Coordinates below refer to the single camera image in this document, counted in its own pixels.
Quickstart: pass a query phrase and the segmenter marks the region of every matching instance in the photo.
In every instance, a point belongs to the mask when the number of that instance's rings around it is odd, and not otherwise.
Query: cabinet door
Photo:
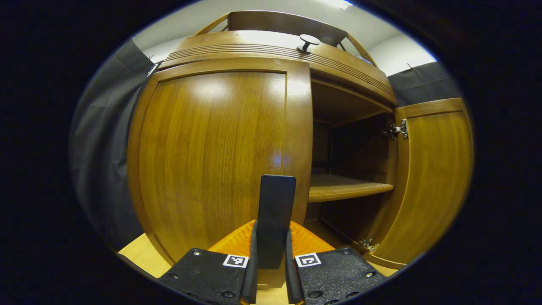
[[[312,153],[308,64],[206,60],[156,73],[135,110],[128,182],[138,218],[170,263],[256,219],[263,174],[296,177],[302,223]]]
[[[408,139],[398,136],[395,189],[382,222],[368,236],[378,247],[365,257],[399,269],[437,242],[455,218],[468,188],[473,147],[461,99],[400,107],[395,119],[398,126],[406,119]]]

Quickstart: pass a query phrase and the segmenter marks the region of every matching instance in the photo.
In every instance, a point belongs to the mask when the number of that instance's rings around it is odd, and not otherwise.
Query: gray fabric
[[[459,87],[439,62],[430,62],[388,77],[399,107],[425,101],[460,98]]]
[[[115,250],[143,233],[128,190],[126,148],[132,110],[153,66],[127,41],[88,83],[70,130],[69,160],[79,203]]]

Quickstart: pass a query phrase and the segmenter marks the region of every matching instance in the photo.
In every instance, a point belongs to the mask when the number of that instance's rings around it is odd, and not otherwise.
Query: cabinet hinge
[[[392,141],[397,140],[397,134],[403,135],[403,139],[408,139],[407,120],[401,120],[401,126],[390,125],[389,130],[382,131],[383,136],[390,136]]]
[[[376,248],[378,248],[380,244],[371,245],[371,242],[372,242],[372,238],[368,238],[368,239],[360,240],[358,244],[360,244],[364,249],[369,250],[369,252],[372,252],[376,250]]]

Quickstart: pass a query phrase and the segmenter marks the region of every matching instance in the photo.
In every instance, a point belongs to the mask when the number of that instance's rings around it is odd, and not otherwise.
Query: door knob
[[[307,35],[307,34],[301,34],[299,35],[299,38],[301,38],[301,40],[305,41],[305,44],[304,45],[298,45],[298,50],[299,51],[302,51],[302,52],[305,52],[305,53],[310,53],[311,52],[311,48],[309,48],[308,46],[309,45],[319,45],[320,44],[320,40],[314,36],[310,36],[310,35]]]

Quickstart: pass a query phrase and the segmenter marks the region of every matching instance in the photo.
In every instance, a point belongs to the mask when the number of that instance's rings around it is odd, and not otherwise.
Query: wooden cabinet
[[[397,108],[361,45],[353,41],[365,60],[339,48],[348,33],[269,14],[222,16],[181,42],[146,85],[127,161],[146,235],[173,264],[257,217],[262,174],[292,175],[293,221],[318,209],[310,214],[322,238],[401,268],[439,239],[466,192],[473,148],[463,102]],[[228,31],[209,33],[226,19]],[[310,53],[297,50],[303,20],[332,35]],[[402,120],[408,138],[382,135]],[[368,238],[369,250],[360,243]]]

